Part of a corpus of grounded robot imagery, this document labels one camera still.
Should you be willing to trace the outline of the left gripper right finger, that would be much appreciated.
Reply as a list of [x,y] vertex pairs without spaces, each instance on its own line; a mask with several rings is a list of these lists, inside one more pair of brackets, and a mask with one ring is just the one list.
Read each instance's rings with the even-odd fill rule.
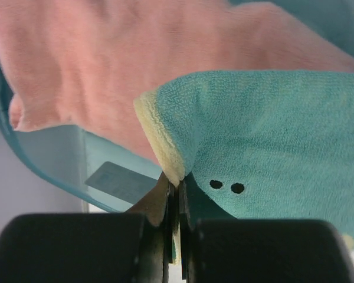
[[182,279],[188,282],[189,236],[200,219],[234,219],[218,206],[197,184],[193,173],[179,185],[179,227]]

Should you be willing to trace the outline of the teal plastic tray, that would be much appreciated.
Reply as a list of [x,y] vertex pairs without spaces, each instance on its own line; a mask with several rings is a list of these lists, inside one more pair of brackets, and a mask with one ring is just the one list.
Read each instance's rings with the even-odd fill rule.
[[[277,1],[277,5],[354,56],[354,1]],[[0,130],[17,158],[50,184],[108,212],[130,208],[161,170],[76,126],[15,132],[8,117],[12,91],[0,68]]]

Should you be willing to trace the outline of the green yellow towel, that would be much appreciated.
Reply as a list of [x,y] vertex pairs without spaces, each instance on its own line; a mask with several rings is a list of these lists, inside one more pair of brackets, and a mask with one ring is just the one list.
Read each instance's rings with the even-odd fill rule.
[[354,74],[207,71],[134,102],[173,185],[236,218],[322,219],[354,248]]

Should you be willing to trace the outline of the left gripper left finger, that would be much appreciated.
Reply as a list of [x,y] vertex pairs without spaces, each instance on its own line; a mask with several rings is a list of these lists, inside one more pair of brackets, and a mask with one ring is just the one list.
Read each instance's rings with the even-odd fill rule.
[[142,217],[133,282],[168,282],[172,262],[172,212],[175,189],[165,174],[128,212]]

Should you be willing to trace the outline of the pink towel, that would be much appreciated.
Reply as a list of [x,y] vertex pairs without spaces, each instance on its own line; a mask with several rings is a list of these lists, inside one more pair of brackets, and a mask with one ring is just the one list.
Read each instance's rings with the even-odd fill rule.
[[0,1],[16,131],[75,124],[155,160],[133,100],[208,70],[354,73],[354,58],[271,2]]

